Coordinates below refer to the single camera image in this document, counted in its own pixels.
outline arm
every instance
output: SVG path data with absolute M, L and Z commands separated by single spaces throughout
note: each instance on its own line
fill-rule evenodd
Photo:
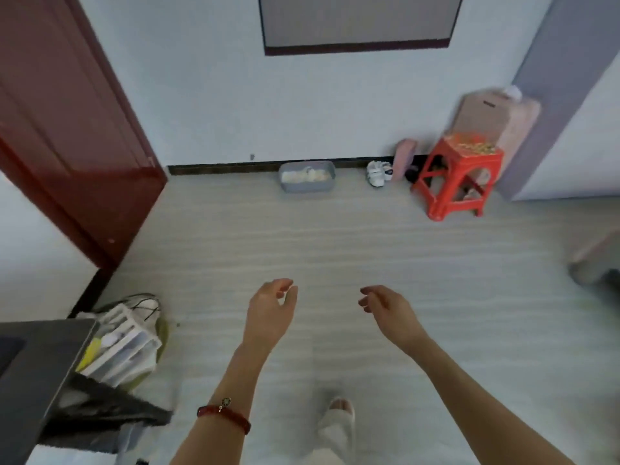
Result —
M 574 465 L 467 375 L 424 331 L 402 295 L 383 286 L 361 292 L 359 304 L 426 372 L 482 465 Z
M 250 300 L 243 341 L 209 401 L 219 406 L 230 398 L 229 408 L 249 418 L 260 371 L 268 355 L 288 329 L 297 304 L 297 287 L 290 279 L 265 283 Z M 279 298 L 287 292 L 283 305 Z M 170 465 L 236 465 L 241 460 L 244 431 L 217 414 L 198 418 Z

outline gray plastic basket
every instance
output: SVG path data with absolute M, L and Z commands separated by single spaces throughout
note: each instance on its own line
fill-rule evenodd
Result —
M 284 171 L 302 171 L 308 166 L 315 170 L 325 170 L 332 177 L 327 181 L 317 181 L 314 183 L 283 183 L 282 173 Z M 278 179 L 280 180 L 280 186 L 284 192 L 288 193 L 307 193 L 307 192 L 320 192 L 330 191 L 336 184 L 336 167 L 334 164 L 327 160 L 322 161 L 298 161 L 292 163 L 284 163 L 278 171 Z

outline yellow item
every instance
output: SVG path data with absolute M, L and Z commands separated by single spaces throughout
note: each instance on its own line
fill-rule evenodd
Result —
M 84 356 L 82 357 L 82 360 L 80 361 L 80 363 L 78 364 L 78 367 L 76 368 L 76 372 L 80 372 L 81 370 L 88 367 L 89 364 L 93 362 L 93 360 L 95 360 L 95 358 L 97 357 L 97 353 L 99 352 L 100 349 L 101 349 L 101 338 L 93 338 L 93 340 L 90 342 L 90 344 L 86 348 L 86 351 L 84 352 Z

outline forearm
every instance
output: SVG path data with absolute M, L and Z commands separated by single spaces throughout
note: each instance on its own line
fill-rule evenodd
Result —
M 482 465 L 573 464 L 463 371 L 431 338 L 407 352 L 426 372 Z
M 260 371 L 268 352 L 241 344 L 216 388 L 209 405 L 230 398 L 229 408 L 249 418 Z M 226 417 L 205 415 L 196 420 L 170 465 L 236 465 L 241 459 L 244 431 Z

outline baseboard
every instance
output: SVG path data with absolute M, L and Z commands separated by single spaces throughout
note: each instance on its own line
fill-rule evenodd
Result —
M 92 309 L 95 308 L 108 282 L 110 282 L 113 273 L 114 271 L 103 269 L 97 271 L 67 318 L 75 318 L 80 312 L 91 312 Z
M 394 157 L 356 157 L 327 159 L 336 168 L 365 168 L 372 160 L 392 162 Z M 263 161 L 246 163 L 222 163 L 219 165 L 170 165 L 168 171 L 172 176 L 179 175 L 216 175 L 226 173 L 259 173 L 263 171 L 278 171 L 284 163 L 301 162 L 306 160 Z

